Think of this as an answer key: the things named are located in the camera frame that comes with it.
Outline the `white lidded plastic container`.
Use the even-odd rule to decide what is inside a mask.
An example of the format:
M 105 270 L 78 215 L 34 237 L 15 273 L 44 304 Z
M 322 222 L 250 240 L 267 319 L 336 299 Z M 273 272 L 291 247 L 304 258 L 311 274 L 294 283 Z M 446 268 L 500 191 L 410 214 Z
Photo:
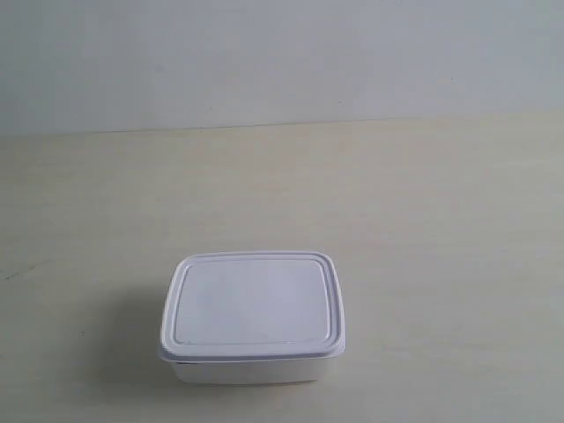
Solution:
M 315 381 L 345 346 L 338 275 L 323 253 L 210 253 L 174 269 L 159 356 L 182 382 Z

